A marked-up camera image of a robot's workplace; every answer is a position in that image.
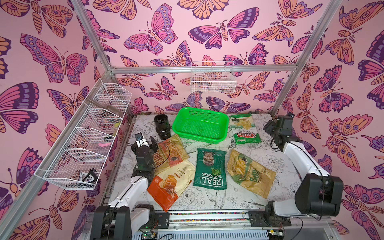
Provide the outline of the green plastic basket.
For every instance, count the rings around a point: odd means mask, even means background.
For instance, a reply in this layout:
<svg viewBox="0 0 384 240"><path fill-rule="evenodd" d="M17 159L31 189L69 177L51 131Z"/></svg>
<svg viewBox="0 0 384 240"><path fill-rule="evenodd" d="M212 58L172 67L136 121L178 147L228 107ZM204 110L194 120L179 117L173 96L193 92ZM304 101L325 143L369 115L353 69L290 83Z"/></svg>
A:
<svg viewBox="0 0 384 240"><path fill-rule="evenodd" d="M229 120L220 112L186 107L178 112L172 129L181 138L217 145L227 138Z"/></svg>

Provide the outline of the yellow sour cream chips bag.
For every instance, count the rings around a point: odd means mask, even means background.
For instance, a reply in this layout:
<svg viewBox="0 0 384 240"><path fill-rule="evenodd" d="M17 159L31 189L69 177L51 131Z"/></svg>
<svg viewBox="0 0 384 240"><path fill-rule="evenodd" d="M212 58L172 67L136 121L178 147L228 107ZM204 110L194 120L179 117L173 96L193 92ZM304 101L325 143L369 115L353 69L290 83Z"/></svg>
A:
<svg viewBox="0 0 384 240"><path fill-rule="evenodd" d="M227 170L235 183L267 199L274 184L276 172L246 155L232 149Z"/></svg>

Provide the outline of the green Chio chips bag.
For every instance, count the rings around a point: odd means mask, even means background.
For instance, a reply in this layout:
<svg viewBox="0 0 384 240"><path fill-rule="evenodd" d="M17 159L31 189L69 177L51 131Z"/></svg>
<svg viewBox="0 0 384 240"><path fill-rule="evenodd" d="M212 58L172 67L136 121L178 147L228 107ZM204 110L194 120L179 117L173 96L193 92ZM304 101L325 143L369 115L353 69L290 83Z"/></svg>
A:
<svg viewBox="0 0 384 240"><path fill-rule="evenodd" d="M259 144L262 142L251 114L230 116L230 127L236 145Z"/></svg>

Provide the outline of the yellow red tomato chips bag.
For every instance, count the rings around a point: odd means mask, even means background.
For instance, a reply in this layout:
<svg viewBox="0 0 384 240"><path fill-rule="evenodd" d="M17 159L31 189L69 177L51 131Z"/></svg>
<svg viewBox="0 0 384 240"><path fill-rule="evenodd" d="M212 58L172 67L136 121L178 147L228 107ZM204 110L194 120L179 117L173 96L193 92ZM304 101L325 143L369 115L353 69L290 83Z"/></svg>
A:
<svg viewBox="0 0 384 240"><path fill-rule="evenodd" d="M189 159L183 142L177 134L158 143L158 148L158 151L153 154L155 175Z"/></svg>

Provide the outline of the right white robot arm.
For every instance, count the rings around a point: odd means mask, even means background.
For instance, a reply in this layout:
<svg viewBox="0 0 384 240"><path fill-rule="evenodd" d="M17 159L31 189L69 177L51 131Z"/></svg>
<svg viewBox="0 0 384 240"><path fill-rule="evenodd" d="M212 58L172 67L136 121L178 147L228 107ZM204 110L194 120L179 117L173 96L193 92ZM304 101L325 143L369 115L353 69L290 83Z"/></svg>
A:
<svg viewBox="0 0 384 240"><path fill-rule="evenodd" d="M288 226L292 217L336 217L341 208L344 183L323 169L309 154L300 139L292 134L294 114L278 116L264 126L278 150L293 163L302 182L294 197L283 201L270 201L264 212L251 211L250 220L257 226Z"/></svg>

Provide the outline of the orange cream cassava chips bag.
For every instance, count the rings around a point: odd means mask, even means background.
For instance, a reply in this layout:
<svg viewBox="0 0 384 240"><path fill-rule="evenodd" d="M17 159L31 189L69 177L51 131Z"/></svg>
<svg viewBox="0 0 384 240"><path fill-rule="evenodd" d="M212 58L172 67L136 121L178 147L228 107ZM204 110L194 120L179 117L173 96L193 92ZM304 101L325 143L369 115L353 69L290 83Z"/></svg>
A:
<svg viewBox="0 0 384 240"><path fill-rule="evenodd" d="M157 174L147 191L167 212L194 180L196 167L185 160Z"/></svg>

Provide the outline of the dark green REAL chips bag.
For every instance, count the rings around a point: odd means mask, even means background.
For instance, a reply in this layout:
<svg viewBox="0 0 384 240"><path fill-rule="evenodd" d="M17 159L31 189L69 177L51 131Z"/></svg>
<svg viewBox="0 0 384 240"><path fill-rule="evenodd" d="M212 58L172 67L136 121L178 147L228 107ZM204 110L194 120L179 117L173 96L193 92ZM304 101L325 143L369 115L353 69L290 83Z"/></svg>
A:
<svg viewBox="0 0 384 240"><path fill-rule="evenodd" d="M216 191L226 190L226 154L221 150L198 148L193 186Z"/></svg>

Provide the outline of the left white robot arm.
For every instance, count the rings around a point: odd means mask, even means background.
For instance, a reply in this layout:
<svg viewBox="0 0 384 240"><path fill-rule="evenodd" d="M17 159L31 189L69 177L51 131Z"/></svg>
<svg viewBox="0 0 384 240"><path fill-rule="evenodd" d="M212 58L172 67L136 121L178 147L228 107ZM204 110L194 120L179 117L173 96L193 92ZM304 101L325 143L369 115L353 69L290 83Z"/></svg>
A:
<svg viewBox="0 0 384 240"><path fill-rule="evenodd" d="M153 207L140 207L137 201L154 178L153 154L158 150L158 145L153 137L148 141L142 133L135 134L135 140L132 151L136 155L137 164L131 180L116 199L95 210L91 240L131 240L133 235L150 221Z"/></svg>

